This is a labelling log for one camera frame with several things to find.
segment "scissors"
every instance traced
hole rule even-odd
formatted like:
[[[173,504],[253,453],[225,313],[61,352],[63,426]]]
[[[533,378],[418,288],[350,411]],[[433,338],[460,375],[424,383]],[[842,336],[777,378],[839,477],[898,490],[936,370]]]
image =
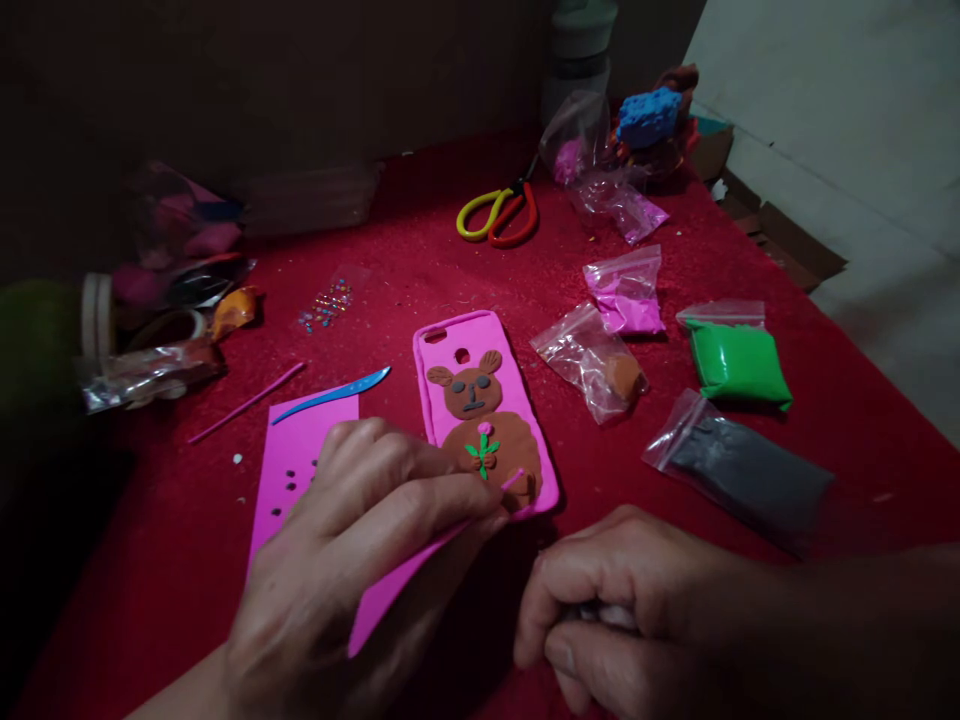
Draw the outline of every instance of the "scissors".
[[[481,195],[463,206],[463,210],[457,215],[457,232],[460,233],[464,240],[467,242],[483,242],[483,238],[486,237],[493,247],[504,250],[506,248],[516,247],[533,235],[537,229],[537,221],[540,219],[540,214],[537,212],[537,202],[533,198],[533,190],[530,189],[530,183],[528,181],[536,166],[537,156],[534,155],[533,162],[530,163],[526,175],[517,178],[508,188],[505,190],[494,190],[486,195]],[[512,196],[516,197],[510,201],[510,204],[507,205],[506,209],[501,213],[500,208],[503,207],[503,203],[507,198]],[[504,230],[513,217],[520,212],[524,200],[526,200],[526,204],[530,209],[527,224],[514,235],[500,237],[500,232]],[[487,218],[487,224],[479,230],[467,230],[465,223],[470,213],[491,202],[493,203],[493,207],[490,209],[490,217]]]

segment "red felt surface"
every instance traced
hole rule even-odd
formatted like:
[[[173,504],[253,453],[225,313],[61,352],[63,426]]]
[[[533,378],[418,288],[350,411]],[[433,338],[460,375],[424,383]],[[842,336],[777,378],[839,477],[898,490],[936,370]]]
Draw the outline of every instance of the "red felt surface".
[[[663,248],[666,338],[631,343],[652,389],[628,421],[599,429],[581,395],[528,342],[586,299],[581,266],[621,254],[626,244],[613,234],[588,242],[542,169],[533,178],[542,219],[531,242],[499,251],[468,244],[454,229],[460,207],[510,181],[534,146],[533,134],[515,133],[396,159],[367,225],[250,248],[260,261],[251,280],[266,293],[263,325],[224,342],[226,377],[124,418],[138,455],[135,474],[15,717],[122,717],[222,642],[243,589],[268,405],[392,365],[361,397],[361,414],[422,435],[411,336],[475,309],[495,310],[503,321],[565,498],[553,518],[510,527],[484,551],[398,715],[565,717],[548,669],[512,668],[517,601],[538,548],[622,503],[734,551],[785,560],[640,461],[674,400],[696,386],[688,343],[673,321],[694,303],[767,303],[796,402],[786,417],[736,409],[728,416],[836,473],[815,555],[960,538],[960,454],[686,176],[673,194],[655,198],[672,215],[654,236]],[[309,336],[297,315],[340,263],[368,268],[370,281],[340,321]],[[268,400],[187,445],[300,360],[307,369]],[[235,453],[243,455],[239,465]]]

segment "yellow scissor handle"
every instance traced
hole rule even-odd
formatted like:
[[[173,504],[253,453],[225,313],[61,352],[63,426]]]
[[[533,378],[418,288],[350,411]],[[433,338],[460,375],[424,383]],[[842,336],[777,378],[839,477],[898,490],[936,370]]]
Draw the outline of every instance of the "yellow scissor handle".
[[[481,242],[487,236],[490,228],[493,227],[493,223],[496,222],[497,216],[500,214],[500,208],[503,206],[504,201],[511,195],[513,195],[513,190],[510,188],[507,188],[506,190],[494,190],[492,193],[481,195],[480,197],[474,198],[468,202],[463,206],[463,210],[460,211],[460,214],[457,215],[457,232],[460,233],[460,236],[464,240],[469,242]],[[490,217],[487,218],[487,224],[479,230],[467,230],[467,226],[465,225],[467,216],[478,207],[486,205],[488,202],[492,202],[493,207],[490,208]]]

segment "bear face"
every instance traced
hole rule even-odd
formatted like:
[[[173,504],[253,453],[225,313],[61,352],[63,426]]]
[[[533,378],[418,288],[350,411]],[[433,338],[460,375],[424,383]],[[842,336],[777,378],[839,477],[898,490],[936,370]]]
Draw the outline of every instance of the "bear face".
[[[503,389],[494,373],[502,362],[499,352],[488,350],[480,359],[479,367],[467,368],[454,375],[438,365],[427,372],[427,380],[444,388],[443,399],[451,415],[458,420],[473,420],[500,406]]]

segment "red scissor handle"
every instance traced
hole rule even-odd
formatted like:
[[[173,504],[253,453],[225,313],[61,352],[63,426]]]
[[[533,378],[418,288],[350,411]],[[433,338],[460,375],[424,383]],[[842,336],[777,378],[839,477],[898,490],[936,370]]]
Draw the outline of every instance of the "red scissor handle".
[[[513,217],[520,212],[520,208],[523,207],[524,200],[526,200],[527,207],[530,210],[530,215],[527,218],[527,224],[523,226],[523,229],[518,232],[516,235],[510,235],[509,237],[497,237],[497,234],[505,229]],[[493,223],[493,226],[490,228],[490,232],[487,233],[487,240],[490,241],[490,244],[495,248],[500,248],[501,250],[506,250],[507,248],[516,247],[524,240],[533,235],[534,230],[537,229],[537,221],[540,219],[540,213],[537,212],[537,202],[533,199],[533,190],[530,187],[530,183],[525,182],[523,184],[523,195],[517,195],[510,201],[510,204],[507,205],[506,209],[500,213],[500,217],[497,218],[497,221]]]

